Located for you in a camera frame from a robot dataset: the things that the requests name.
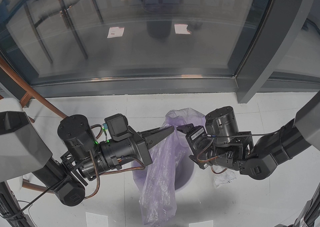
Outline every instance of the tile floor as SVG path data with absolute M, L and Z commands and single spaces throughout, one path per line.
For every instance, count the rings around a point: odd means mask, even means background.
M 313 95 L 261 93 L 243 105 L 237 103 L 233 93 L 68 97 L 49 101 L 68 115 L 84 114 L 90 124 L 102 123 L 105 117 L 122 113 L 137 131 L 161 126 L 171 109 L 191 107 L 206 114 L 231 105 L 239 130 L 264 133 L 274 131 L 294 118 Z M 61 118 L 35 100 L 26 112 L 34 117 L 35 128 L 53 156 L 59 159 L 66 151 L 56 132 Z M 319 163 L 320 152 L 310 147 L 290 162 L 278 166 L 265 180 L 256 181 L 236 173 L 236 180 L 220 188 L 213 186 L 210 169 L 196 168 L 190 184 L 176 194 L 176 216 L 163 226 L 188 227 L 190 223 L 206 221 L 213 221 L 214 226 L 238 227 L 292 224 L 319 183 Z M 29 179 L 41 184 L 31 174 Z M 86 193 L 94 189 L 95 182 L 92 182 Z M 16 193 L 17 199 L 26 201 L 37 195 L 38 192 L 24 188 Z M 46 194 L 31 207 L 30 214 L 38 227 L 86 227 L 86 212 L 107 216 L 109 227 L 136 227 L 142 226 L 139 197 L 132 173 L 127 172 L 102 177 L 98 195 L 76 207 L 66 207 L 54 195 Z M 0 219 L 0 226 L 7 224 Z

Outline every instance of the black cable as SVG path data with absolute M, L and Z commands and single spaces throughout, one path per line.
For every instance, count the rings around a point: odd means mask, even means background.
M 271 132 L 271 133 L 265 133 L 265 134 L 250 134 L 250 135 L 234 135 L 234 136 L 216 136 L 216 135 L 210 135 L 210 134 L 202 134 L 202 137 L 215 137 L 215 138 L 232 138 L 232 137 L 260 137 L 260 136 L 268 136 L 268 135 L 273 135 L 277 132 L 279 132 L 280 129 L 277 131 Z
M 36 225 L 36 223 L 35 223 L 34 220 L 32 219 L 32 216 L 31 216 L 31 214 L 30 214 L 30 208 L 28 208 L 28 214 L 29 214 L 29 216 L 30 216 L 31 221 L 33 222 L 33 224 L 34 224 L 36 227 L 38 227 L 38 225 Z
M 33 201 L 31 201 L 28 205 L 26 205 L 23 209 L 21 209 L 20 211 L 18 211 L 17 213 L 15 213 L 13 216 L 3 216 L 2 214 L 0 214 L 0 217 L 2 217 L 5 220 L 12 220 L 12 218 L 17 217 L 19 214 L 21 214 L 24 210 L 26 210 L 28 207 L 30 207 L 35 201 L 37 201 L 39 198 L 41 198 L 43 195 L 45 195 L 48 191 L 50 191 L 51 189 L 54 189 L 55 186 L 58 186 L 60 184 L 62 184 L 65 181 L 66 178 L 60 180 L 59 182 L 57 182 L 56 184 L 52 185 L 51 187 L 49 187 L 48 189 L 46 189 L 43 193 L 41 193 L 38 197 L 36 197 Z

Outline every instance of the glass panel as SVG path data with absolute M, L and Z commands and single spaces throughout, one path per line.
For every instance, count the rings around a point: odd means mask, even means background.
M 272 78 L 320 82 L 320 0 L 309 15 Z
M 232 76 L 269 0 L 0 0 L 0 47 L 31 84 Z

